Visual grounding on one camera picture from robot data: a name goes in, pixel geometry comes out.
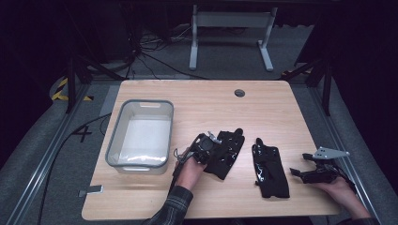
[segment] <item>hand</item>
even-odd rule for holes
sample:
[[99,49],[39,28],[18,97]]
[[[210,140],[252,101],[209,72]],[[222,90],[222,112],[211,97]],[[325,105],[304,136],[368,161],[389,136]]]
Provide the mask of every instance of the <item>hand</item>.
[[352,219],[371,217],[343,177],[337,177],[330,184],[316,183],[311,185],[325,190],[334,201],[341,204],[349,212]]
[[199,178],[202,175],[205,167],[206,165],[197,163],[193,157],[188,158],[188,160],[184,163],[184,166],[182,167],[179,177],[176,180],[176,186],[182,186],[192,191],[193,187],[199,181]]

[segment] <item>gray carpet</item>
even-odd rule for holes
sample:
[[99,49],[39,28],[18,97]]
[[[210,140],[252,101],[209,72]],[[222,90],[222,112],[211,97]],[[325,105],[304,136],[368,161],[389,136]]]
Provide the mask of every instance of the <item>gray carpet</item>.
[[[142,61],[137,59],[133,63],[128,76],[131,79],[189,79],[188,75],[181,74],[183,72],[211,80],[274,80],[280,77],[282,71],[294,68],[294,62],[311,29],[312,27],[273,29],[268,44],[268,52],[274,66],[273,72],[266,72],[260,52],[255,45],[255,41],[262,35],[260,30],[250,29],[237,35],[225,30],[212,29],[200,33],[198,67],[195,71],[188,69],[191,43],[183,39],[160,51],[146,52],[179,72],[149,57],[140,56]],[[125,76],[127,70],[118,73]],[[356,129],[336,85],[333,83],[331,91],[331,117],[326,121],[317,105],[319,99],[312,95],[313,89],[307,88],[301,82],[303,79],[305,76],[296,78],[291,82],[291,86],[316,146],[336,147],[336,142],[326,128],[326,123],[330,120],[338,132],[339,141],[351,153],[352,164],[375,208],[375,214],[382,224],[398,224],[398,218],[394,215],[398,212],[397,196]],[[95,76],[95,80],[84,93],[94,99],[83,101],[78,105],[62,140],[80,125],[109,113],[118,86],[119,82],[113,82],[105,76]],[[314,91],[319,93],[321,90],[320,84]],[[64,119],[66,108],[66,101],[55,101],[26,134],[0,172],[0,224],[7,223],[23,195],[30,177]],[[78,192],[89,186],[103,140],[102,133],[107,123],[107,117],[92,122],[87,130],[91,134],[86,135],[83,141],[82,135],[71,135],[65,142],[51,173],[41,224],[140,223],[140,221],[90,222],[83,220],[81,216],[84,198],[78,197]],[[29,207],[22,215],[21,224],[37,224],[45,183],[44,180],[34,200],[27,205]],[[347,217],[347,213],[343,211],[339,216],[330,217],[330,223],[335,224]],[[311,217],[311,220],[314,225],[327,224],[325,217]]]

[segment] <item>table top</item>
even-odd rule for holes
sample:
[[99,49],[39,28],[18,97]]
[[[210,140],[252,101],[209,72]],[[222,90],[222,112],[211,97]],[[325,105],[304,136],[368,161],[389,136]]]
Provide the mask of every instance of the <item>table top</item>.
[[[237,89],[245,92],[237,97]],[[174,121],[168,169],[163,175],[122,174],[109,166],[105,153],[123,102],[129,99],[163,99],[174,104]],[[86,196],[83,218],[151,218],[163,205],[176,163],[174,149],[182,152],[199,133],[243,129],[245,143],[225,180],[204,173],[193,190],[186,218],[243,218],[339,214],[340,206],[326,193],[302,184],[289,168],[314,170],[302,153],[316,147],[299,105],[283,81],[126,81],[122,82],[99,153],[91,186],[103,192]],[[279,148],[290,189],[289,199],[261,197],[253,166],[256,138]]]

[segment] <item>plastic container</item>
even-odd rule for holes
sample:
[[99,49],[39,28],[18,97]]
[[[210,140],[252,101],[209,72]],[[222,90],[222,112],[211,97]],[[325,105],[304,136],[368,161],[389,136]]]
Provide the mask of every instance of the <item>plastic container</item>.
[[126,101],[117,117],[106,162],[120,173],[165,173],[173,115],[173,103],[167,100]]

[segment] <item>dark jacket sleeve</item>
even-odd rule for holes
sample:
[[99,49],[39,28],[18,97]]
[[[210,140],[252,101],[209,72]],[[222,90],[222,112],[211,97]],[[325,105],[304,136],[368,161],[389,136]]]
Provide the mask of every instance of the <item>dark jacket sleeve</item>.
[[175,186],[167,196],[166,202],[152,218],[144,221],[143,225],[178,225],[184,220],[193,194],[186,188]]
[[380,225],[377,219],[373,217],[359,218],[359,219],[346,219],[339,222],[337,225]]

